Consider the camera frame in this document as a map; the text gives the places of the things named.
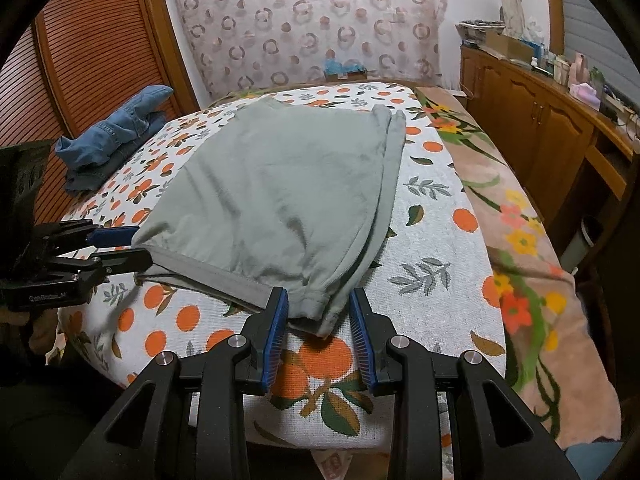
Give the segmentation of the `person's left hand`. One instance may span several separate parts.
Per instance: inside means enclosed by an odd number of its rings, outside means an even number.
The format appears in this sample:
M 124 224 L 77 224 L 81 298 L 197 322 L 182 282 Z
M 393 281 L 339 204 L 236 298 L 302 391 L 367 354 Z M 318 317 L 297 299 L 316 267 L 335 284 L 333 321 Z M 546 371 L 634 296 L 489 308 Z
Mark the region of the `person's left hand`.
M 35 354 L 49 352 L 56 339 L 58 311 L 40 313 L 12 312 L 1 308 L 1 350 L 21 350 L 26 347 Z

